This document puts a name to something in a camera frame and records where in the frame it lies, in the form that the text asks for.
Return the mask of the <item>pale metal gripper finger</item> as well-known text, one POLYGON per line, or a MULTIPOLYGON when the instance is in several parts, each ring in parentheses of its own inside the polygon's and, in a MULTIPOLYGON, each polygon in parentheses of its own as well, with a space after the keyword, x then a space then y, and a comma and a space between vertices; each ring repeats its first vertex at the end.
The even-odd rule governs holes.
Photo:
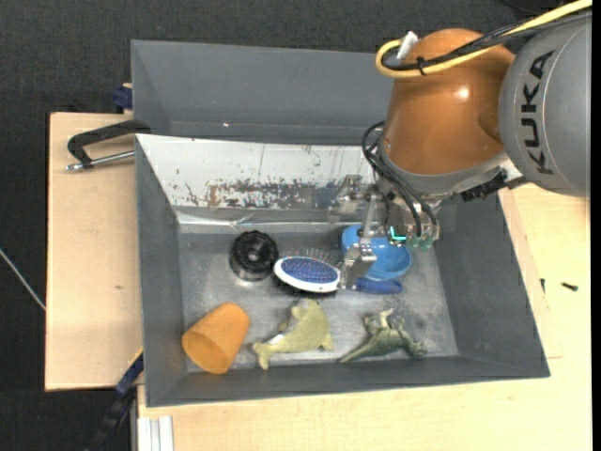
POLYGON ((348 247, 342 267, 342 288, 353 288, 364 277, 377 257, 370 244, 352 244, 348 247))
POLYGON ((364 210, 368 185, 359 174, 347 174, 337 188, 329 207, 332 220, 357 217, 364 210))

